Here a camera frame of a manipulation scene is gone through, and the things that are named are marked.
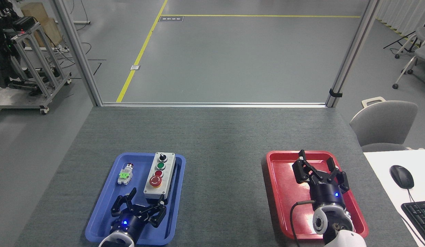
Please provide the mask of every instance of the red button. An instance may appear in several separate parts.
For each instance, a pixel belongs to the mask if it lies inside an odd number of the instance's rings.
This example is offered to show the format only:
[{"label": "red button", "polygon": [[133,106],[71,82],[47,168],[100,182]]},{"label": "red button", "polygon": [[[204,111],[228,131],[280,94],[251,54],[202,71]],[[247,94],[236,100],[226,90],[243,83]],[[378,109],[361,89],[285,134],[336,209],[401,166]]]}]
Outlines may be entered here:
[{"label": "red button", "polygon": [[162,178],[162,176],[164,175],[164,172],[162,172],[161,170],[157,170],[154,172],[154,175]]},{"label": "red button", "polygon": [[159,186],[161,186],[162,178],[159,176],[153,176],[150,178],[148,182],[150,183],[151,186],[158,188]]}]

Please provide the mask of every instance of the table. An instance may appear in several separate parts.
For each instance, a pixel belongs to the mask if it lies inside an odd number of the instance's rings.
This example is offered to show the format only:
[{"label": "table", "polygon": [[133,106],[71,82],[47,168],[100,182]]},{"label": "table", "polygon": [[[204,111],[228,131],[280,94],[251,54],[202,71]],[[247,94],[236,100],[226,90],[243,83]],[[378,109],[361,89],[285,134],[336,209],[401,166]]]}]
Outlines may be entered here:
[{"label": "table", "polygon": [[[401,209],[402,203],[409,202],[407,190],[400,188],[394,182],[390,175],[390,167],[400,165],[409,170],[414,178],[414,187],[409,190],[412,198],[415,201],[425,201],[425,150],[372,152],[364,154],[396,210],[409,222],[409,225],[418,234],[415,227]],[[412,230],[409,227],[407,228],[418,246],[423,247],[424,245],[415,237]]]},{"label": "table", "polygon": [[301,149],[327,150],[347,172],[367,247],[417,246],[335,108],[122,107],[92,109],[16,246],[98,246],[84,230],[115,158],[157,151],[186,158],[167,247],[295,246],[279,226],[266,153]]}]

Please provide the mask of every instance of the red tray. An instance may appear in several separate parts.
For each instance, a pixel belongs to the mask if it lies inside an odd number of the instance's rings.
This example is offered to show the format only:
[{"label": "red tray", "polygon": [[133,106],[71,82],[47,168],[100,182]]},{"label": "red tray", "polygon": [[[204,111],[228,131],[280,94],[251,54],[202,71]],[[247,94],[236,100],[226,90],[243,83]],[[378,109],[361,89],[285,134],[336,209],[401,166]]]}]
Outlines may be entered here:
[{"label": "red tray", "polygon": [[[283,233],[291,239],[294,238],[290,228],[291,207],[298,201],[310,200],[309,186],[307,183],[296,183],[294,171],[292,170],[292,164],[299,158],[298,152],[271,151],[266,155],[278,220]],[[318,170],[329,171],[326,161],[330,157],[333,158],[336,166],[342,170],[335,156],[331,153],[306,150],[307,161]],[[343,194],[343,198],[347,210],[351,213],[355,231],[365,238],[368,236],[368,226],[351,190]],[[293,221],[298,239],[322,239],[322,235],[316,234],[313,230],[313,208],[311,204],[297,206],[294,209]]]}]

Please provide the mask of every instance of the keyboard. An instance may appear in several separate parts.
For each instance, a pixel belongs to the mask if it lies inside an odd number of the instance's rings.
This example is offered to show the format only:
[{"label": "keyboard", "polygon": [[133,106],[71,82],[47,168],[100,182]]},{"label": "keyboard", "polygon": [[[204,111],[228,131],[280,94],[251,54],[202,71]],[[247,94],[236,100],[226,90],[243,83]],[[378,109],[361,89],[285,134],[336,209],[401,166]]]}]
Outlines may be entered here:
[{"label": "keyboard", "polygon": [[425,241],[425,201],[404,203],[401,207]]}]

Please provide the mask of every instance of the black selector switch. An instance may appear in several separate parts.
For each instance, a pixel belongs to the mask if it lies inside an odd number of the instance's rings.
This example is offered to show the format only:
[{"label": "black selector switch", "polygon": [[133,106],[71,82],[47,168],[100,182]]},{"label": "black selector switch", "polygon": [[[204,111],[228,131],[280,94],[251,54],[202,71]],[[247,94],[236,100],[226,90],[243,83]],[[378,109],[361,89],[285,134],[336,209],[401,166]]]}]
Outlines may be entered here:
[{"label": "black selector switch", "polygon": [[161,153],[161,155],[159,155],[159,161],[161,161],[161,162],[167,161],[167,155],[164,155],[164,154]]}]

